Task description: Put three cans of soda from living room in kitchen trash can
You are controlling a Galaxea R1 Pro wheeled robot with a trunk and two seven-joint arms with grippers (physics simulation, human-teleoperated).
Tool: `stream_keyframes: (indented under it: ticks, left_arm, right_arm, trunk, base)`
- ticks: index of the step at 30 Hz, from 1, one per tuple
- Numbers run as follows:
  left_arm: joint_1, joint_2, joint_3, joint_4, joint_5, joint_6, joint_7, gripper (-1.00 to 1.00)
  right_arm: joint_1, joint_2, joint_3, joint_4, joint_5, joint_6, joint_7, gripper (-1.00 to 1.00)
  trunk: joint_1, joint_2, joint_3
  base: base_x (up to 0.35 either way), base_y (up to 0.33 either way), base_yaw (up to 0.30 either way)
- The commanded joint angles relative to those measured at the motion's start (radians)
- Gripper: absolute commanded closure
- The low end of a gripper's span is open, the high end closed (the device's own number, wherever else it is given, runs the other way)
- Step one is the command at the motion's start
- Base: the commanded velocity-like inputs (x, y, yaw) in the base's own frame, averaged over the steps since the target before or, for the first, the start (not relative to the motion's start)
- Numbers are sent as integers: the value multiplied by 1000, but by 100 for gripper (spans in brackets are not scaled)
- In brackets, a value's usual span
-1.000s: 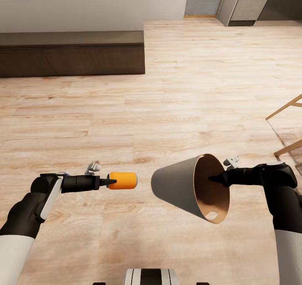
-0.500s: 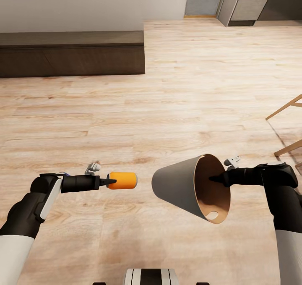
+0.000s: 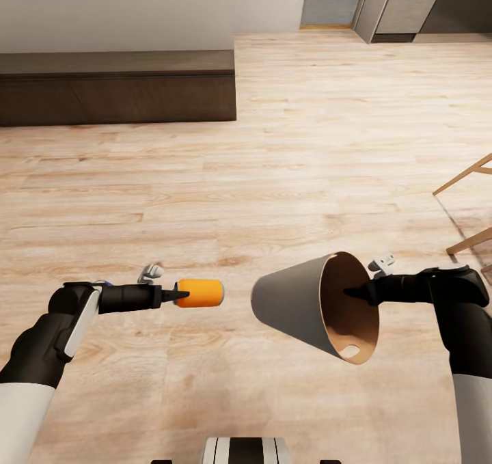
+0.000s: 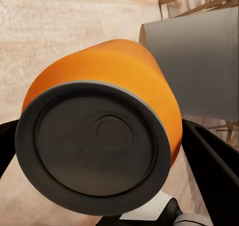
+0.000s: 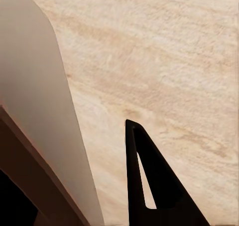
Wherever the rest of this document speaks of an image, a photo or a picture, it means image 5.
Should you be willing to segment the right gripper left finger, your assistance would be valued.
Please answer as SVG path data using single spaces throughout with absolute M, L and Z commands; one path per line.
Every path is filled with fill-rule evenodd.
M 33 226 L 38 209 L 0 169 L 0 226 Z

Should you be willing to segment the trash can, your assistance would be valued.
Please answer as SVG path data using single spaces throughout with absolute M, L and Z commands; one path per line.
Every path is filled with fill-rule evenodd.
M 34 0 L 0 0 L 0 169 L 33 226 L 105 226 L 57 38 Z

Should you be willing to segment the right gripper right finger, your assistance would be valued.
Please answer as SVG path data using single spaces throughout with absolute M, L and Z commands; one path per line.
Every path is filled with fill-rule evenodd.
M 125 121 L 129 226 L 210 226 L 146 130 Z M 145 205 L 139 154 L 155 205 Z

